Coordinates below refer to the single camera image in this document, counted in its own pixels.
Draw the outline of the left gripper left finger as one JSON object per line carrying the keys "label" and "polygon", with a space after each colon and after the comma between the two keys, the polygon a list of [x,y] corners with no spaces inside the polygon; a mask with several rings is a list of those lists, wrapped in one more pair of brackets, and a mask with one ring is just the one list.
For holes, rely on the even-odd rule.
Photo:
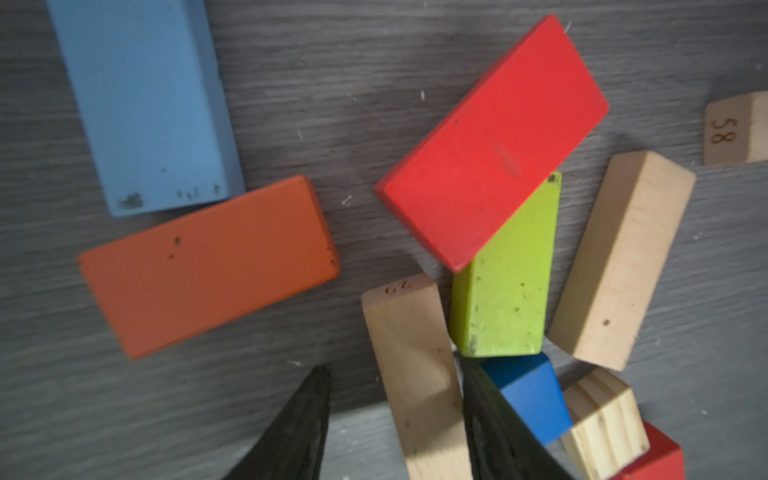
{"label": "left gripper left finger", "polygon": [[331,387],[329,367],[313,367],[253,448],[225,477],[318,479],[329,426]]}

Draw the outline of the natural wood block 31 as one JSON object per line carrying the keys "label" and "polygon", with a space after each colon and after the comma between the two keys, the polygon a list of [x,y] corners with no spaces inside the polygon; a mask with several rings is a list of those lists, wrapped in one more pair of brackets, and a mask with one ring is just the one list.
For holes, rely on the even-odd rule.
{"label": "natural wood block 31", "polygon": [[574,358],[623,370],[697,176],[653,151],[608,164],[547,336]]}

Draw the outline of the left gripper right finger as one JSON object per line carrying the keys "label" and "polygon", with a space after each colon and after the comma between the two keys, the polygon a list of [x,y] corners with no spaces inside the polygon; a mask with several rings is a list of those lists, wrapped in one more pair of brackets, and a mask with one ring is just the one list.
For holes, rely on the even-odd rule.
{"label": "left gripper right finger", "polygon": [[480,364],[460,359],[463,416],[475,479],[569,479]]}

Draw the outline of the natural wood block 58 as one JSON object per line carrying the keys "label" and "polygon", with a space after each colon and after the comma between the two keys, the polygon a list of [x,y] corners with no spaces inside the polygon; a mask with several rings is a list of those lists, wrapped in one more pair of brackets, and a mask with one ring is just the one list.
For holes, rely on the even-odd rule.
{"label": "natural wood block 58", "polygon": [[705,165],[737,165],[766,160],[766,90],[706,105],[703,134]]}

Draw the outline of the natural wood block 29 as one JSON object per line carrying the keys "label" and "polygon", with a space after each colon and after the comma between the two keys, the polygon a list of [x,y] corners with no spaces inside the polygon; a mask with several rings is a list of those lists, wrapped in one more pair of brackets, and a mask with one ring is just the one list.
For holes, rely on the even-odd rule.
{"label": "natural wood block 29", "polygon": [[434,280],[420,273],[361,295],[411,479],[472,477],[463,401]]}

